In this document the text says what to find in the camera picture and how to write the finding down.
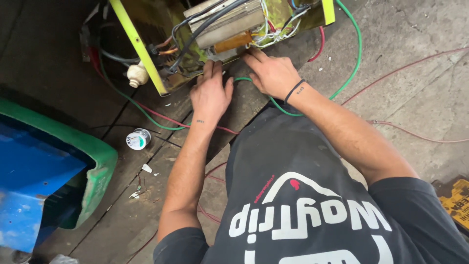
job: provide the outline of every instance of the wrist tattoo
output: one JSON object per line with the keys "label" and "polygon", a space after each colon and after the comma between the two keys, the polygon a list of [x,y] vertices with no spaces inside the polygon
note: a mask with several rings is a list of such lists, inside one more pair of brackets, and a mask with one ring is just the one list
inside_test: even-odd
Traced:
{"label": "wrist tattoo", "polygon": [[298,92],[296,92],[296,94],[300,94],[302,91],[303,91],[304,87],[301,86],[300,90],[298,90]]}

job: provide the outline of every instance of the orange capacitor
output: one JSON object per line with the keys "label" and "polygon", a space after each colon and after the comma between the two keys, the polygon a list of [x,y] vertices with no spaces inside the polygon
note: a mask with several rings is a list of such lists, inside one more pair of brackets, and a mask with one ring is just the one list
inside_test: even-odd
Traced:
{"label": "orange capacitor", "polygon": [[251,41],[252,41],[251,32],[245,31],[227,40],[224,40],[222,42],[219,42],[213,45],[213,48],[215,49],[215,52],[219,54],[227,50],[237,48],[239,46],[244,46],[248,43],[251,43]]}

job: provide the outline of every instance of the paper scrap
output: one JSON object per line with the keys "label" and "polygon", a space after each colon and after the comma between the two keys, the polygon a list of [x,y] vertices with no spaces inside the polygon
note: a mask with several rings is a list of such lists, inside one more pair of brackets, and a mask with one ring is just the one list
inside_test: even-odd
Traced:
{"label": "paper scrap", "polygon": [[147,164],[143,165],[142,170],[148,171],[149,173],[151,173],[153,171]]}
{"label": "paper scrap", "polygon": [[140,195],[137,194],[137,193],[139,193],[139,192],[134,192],[133,194],[131,194],[131,195],[129,196],[129,198],[139,199],[139,198],[140,198]]}

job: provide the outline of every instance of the man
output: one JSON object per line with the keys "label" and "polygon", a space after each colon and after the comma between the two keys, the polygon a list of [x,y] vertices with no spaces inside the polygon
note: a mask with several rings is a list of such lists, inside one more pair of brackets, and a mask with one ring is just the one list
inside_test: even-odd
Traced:
{"label": "man", "polygon": [[[191,91],[194,117],[169,175],[155,263],[469,263],[469,247],[430,184],[381,134],[302,81],[288,58],[243,56],[259,90],[304,113],[261,113],[236,139],[228,203],[209,247],[197,218],[210,138],[233,78],[208,61]],[[344,158],[369,186],[350,178]]]}

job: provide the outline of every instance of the blue metal part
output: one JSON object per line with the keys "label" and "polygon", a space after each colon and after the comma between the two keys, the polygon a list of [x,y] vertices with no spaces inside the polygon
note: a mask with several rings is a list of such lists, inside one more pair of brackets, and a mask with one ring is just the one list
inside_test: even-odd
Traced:
{"label": "blue metal part", "polygon": [[32,252],[46,199],[87,166],[50,137],[0,115],[0,246]]}

